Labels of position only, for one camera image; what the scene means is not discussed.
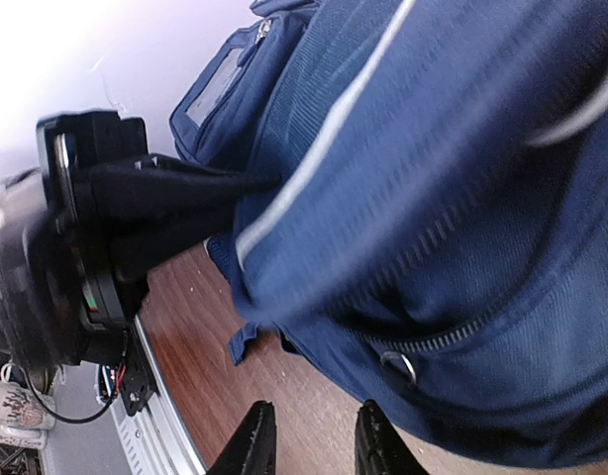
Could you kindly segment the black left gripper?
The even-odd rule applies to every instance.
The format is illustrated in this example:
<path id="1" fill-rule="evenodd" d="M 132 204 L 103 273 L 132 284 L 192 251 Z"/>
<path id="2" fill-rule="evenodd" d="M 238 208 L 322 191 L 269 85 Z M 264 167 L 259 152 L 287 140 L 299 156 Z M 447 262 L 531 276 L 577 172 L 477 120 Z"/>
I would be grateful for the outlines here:
<path id="1" fill-rule="evenodd" d="M 238 200 L 279 183 L 144 155 L 144 120 L 115 111 L 41 119 L 36 139 L 47 207 L 26 226 L 29 366 L 119 360 L 147 273 L 227 230 Z"/>

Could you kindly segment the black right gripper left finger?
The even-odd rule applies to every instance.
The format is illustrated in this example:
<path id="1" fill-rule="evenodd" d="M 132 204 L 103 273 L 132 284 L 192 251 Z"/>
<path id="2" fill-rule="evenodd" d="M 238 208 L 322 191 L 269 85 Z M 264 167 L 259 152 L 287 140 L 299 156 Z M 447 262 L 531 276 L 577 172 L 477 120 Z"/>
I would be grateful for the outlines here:
<path id="1" fill-rule="evenodd" d="M 256 401 L 207 470 L 208 475 L 275 475 L 277 429 L 272 403 Z"/>

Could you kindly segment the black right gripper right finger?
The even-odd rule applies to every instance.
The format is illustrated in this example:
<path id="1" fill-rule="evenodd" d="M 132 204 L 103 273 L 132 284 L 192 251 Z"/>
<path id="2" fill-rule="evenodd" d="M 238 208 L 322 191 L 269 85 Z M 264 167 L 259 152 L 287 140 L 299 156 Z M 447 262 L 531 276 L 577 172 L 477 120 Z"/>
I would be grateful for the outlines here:
<path id="1" fill-rule="evenodd" d="M 357 412 L 355 474 L 428 474 L 373 400 L 365 401 Z"/>

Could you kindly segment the navy blue student backpack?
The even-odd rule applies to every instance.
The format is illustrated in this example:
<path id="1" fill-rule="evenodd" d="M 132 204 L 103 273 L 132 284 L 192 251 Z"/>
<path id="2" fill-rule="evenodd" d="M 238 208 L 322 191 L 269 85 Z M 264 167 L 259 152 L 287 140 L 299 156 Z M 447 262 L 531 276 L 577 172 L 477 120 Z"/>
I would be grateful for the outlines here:
<path id="1" fill-rule="evenodd" d="M 279 181 L 207 248 L 244 326 L 472 459 L 608 458 L 608 1 L 256 1 L 179 156 Z"/>

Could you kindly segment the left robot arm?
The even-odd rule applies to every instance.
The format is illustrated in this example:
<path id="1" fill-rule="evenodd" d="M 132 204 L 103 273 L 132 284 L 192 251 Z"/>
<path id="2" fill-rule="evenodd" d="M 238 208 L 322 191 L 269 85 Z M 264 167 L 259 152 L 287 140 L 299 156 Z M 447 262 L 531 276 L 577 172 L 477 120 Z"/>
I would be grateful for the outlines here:
<path id="1" fill-rule="evenodd" d="M 31 371 L 119 363 L 149 272 L 277 183 L 152 153 L 110 110 L 43 119 L 37 140 L 39 167 L 0 181 L 0 351 Z"/>

